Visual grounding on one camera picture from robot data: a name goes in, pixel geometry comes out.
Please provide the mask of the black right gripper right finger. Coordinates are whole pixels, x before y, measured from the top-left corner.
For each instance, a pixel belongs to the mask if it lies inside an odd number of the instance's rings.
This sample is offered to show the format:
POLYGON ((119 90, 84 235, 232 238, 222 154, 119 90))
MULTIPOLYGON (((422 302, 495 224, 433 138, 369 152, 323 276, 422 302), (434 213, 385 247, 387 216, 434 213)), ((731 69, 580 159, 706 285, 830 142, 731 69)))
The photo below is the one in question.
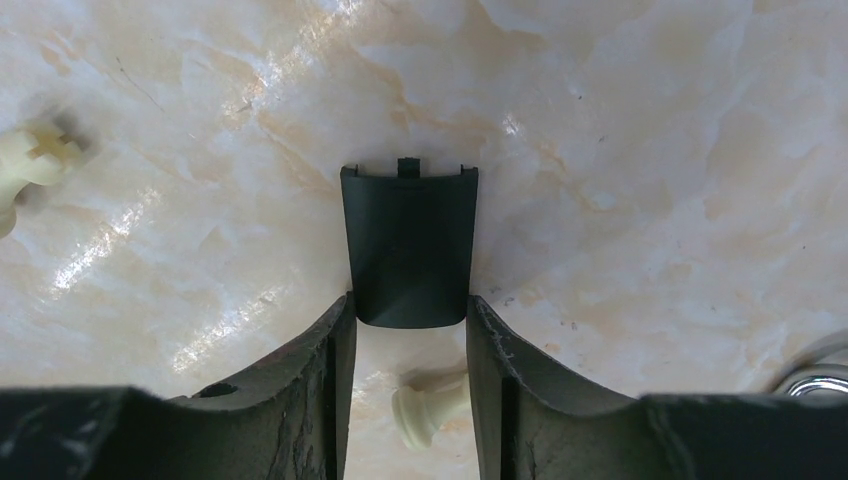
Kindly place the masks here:
POLYGON ((837 396, 659 394, 638 399, 566 368, 479 296, 466 344, 484 479, 843 479, 837 396))

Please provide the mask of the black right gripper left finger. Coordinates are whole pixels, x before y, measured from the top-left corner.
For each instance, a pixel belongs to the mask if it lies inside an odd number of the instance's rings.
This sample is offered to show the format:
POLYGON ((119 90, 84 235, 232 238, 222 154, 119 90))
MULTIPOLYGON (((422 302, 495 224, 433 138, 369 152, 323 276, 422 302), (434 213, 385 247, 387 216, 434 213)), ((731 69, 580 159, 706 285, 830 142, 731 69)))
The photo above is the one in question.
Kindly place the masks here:
POLYGON ((306 331, 191 396, 132 386, 1 393, 5 479, 340 479, 356 350, 343 295, 306 331))

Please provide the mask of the black remote battery cover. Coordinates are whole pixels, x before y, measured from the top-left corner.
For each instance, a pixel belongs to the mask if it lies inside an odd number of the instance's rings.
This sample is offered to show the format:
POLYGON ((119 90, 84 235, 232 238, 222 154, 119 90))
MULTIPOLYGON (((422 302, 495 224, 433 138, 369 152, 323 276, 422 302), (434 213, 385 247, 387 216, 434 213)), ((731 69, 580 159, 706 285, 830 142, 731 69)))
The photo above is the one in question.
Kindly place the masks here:
POLYGON ((425 177, 417 158, 395 176, 340 170, 357 318, 390 329, 431 329, 466 316, 479 171, 425 177))

